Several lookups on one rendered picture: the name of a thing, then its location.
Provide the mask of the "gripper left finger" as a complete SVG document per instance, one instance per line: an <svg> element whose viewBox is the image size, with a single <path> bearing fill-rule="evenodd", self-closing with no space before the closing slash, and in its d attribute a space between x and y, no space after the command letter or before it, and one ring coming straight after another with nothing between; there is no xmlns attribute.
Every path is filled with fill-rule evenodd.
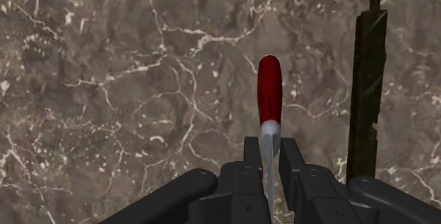
<svg viewBox="0 0 441 224"><path fill-rule="evenodd" d="M271 224L258 139L219 175L190 170L99 224Z"/></svg>

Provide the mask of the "red-handled knife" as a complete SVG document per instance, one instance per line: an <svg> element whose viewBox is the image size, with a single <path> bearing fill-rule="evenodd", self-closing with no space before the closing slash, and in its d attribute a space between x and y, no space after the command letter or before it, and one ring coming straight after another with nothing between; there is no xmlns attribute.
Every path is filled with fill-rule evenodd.
<svg viewBox="0 0 441 224"><path fill-rule="evenodd" d="M274 224L274 166L281 142L282 108L281 65L274 55L266 55L259 62L257 76L257 101L261 137L261 155L267 165L267 199L271 224Z"/></svg>

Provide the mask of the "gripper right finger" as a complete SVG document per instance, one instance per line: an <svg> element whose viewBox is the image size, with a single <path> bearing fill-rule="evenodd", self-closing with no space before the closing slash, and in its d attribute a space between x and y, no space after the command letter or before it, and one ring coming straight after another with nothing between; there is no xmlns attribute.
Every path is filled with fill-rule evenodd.
<svg viewBox="0 0 441 224"><path fill-rule="evenodd" d="M346 184L307 164L293 138L282 138L279 174L294 224L441 224L437 209L383 181L360 176Z"/></svg>

